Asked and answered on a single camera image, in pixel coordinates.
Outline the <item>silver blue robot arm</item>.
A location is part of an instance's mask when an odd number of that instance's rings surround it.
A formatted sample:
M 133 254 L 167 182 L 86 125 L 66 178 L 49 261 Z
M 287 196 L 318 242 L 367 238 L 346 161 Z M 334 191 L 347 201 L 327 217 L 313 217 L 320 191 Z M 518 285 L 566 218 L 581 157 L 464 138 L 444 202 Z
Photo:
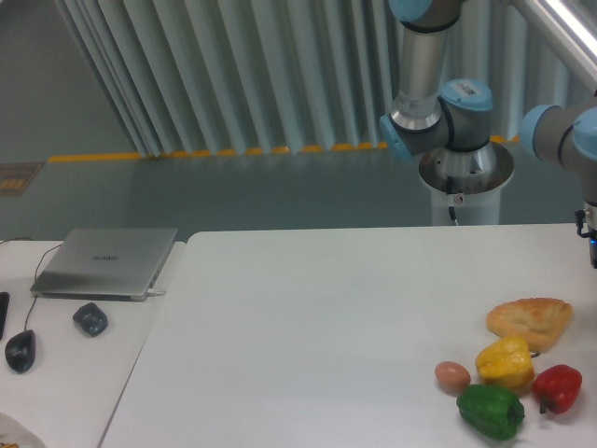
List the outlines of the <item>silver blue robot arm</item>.
M 490 139 L 492 92 L 479 80 L 440 78 L 447 33 L 460 19 L 463 5 L 393 1 L 389 7 L 405 34 L 398 93 L 380 119 L 382 137 L 398 158 L 419 158 L 419 176 L 430 191 L 435 224 L 495 224 L 514 162 Z M 532 156 L 578 178 L 583 205 L 575 213 L 576 232 L 594 245 L 595 101 L 536 106 L 524 116 L 519 135 Z

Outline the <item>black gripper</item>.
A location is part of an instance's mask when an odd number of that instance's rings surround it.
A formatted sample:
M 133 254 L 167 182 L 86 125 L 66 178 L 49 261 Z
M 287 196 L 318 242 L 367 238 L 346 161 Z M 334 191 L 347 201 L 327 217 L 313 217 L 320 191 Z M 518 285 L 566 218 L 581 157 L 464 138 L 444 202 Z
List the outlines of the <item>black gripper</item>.
M 590 265 L 593 269 L 596 269 L 596 206 L 594 204 L 584 203 L 582 209 L 575 211 L 575 223 L 576 234 L 580 238 L 588 240 Z

